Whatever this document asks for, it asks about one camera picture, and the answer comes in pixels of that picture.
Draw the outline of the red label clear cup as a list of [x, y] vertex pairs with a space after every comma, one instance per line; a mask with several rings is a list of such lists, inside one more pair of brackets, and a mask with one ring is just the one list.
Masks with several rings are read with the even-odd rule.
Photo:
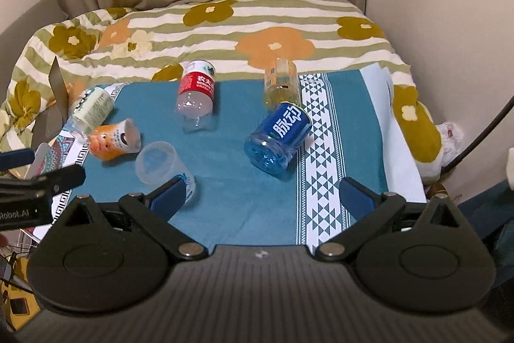
[[179, 83], [176, 113], [185, 131], [207, 129], [213, 116], [215, 68], [206, 60], [189, 62]]

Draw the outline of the yellow orange label cup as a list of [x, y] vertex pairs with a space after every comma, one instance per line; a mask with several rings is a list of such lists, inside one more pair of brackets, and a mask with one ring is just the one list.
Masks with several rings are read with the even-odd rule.
[[265, 70], [264, 104], [272, 111], [282, 102], [301, 105], [301, 93], [295, 63], [286, 58], [276, 58]]

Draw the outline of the white sheet under cloth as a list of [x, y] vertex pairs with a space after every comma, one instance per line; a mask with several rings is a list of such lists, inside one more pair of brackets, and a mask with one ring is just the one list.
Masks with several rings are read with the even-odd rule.
[[390, 192], [425, 204], [422, 179], [393, 112], [394, 85], [387, 68], [371, 64], [360, 70], [377, 115], [383, 141], [383, 169]]

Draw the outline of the teal patterned cloth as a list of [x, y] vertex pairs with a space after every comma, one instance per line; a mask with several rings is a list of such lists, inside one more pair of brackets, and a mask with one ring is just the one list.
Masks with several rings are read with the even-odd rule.
[[110, 121], [131, 118], [145, 144], [177, 150], [196, 190], [171, 223], [204, 246], [315, 247], [354, 221], [340, 202], [343, 177], [373, 192], [388, 185], [382, 133], [361, 73], [312, 74], [300, 83], [311, 128], [277, 175], [277, 158], [255, 136], [267, 115], [260, 80], [217, 83], [213, 120], [203, 131], [184, 130], [171, 82], [127, 85]]

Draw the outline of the grey headboard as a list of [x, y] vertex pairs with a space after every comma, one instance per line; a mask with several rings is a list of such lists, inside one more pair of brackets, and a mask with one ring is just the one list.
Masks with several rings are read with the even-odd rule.
[[31, 36], [46, 25], [65, 21], [69, 15], [58, 0], [41, 0], [1, 33], [1, 102], [7, 96], [11, 74], [17, 59]]

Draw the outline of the floral striped quilt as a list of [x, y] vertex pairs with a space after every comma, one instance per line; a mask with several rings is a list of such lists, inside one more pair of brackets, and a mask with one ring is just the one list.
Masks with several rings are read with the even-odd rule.
[[172, 81], [188, 62], [212, 63], [221, 80], [258, 78], [276, 58], [299, 73], [380, 64], [394, 83], [394, 115], [424, 183], [440, 176], [443, 141], [419, 101], [410, 67], [383, 30], [347, 0], [213, 0], [137, 11], [111, 7], [54, 18], [22, 38], [1, 102], [1, 148], [31, 144], [35, 118], [55, 97], [58, 63], [71, 97], [116, 82]]

